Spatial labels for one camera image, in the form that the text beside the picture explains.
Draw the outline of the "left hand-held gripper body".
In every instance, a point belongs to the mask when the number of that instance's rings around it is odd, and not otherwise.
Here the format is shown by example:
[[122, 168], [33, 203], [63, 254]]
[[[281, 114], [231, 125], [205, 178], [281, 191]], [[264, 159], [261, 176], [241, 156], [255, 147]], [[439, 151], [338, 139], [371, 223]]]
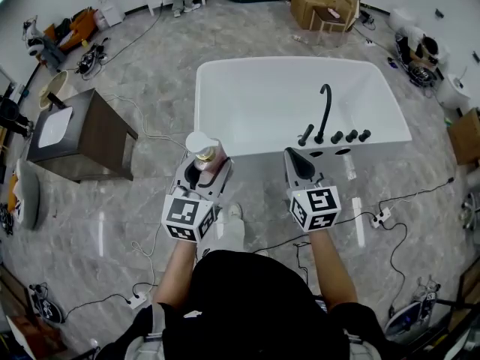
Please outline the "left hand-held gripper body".
[[165, 196], [161, 225], [169, 237], [199, 243], [218, 218], [220, 196], [232, 175], [200, 171], [179, 165], [172, 188]]

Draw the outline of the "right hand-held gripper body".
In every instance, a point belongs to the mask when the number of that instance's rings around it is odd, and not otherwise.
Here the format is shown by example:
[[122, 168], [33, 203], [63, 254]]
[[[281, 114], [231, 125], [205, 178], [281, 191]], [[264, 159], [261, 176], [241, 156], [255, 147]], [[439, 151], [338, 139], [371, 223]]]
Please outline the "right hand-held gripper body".
[[289, 213], [304, 233], [331, 227], [341, 213], [338, 189], [322, 173], [313, 178], [286, 175]]

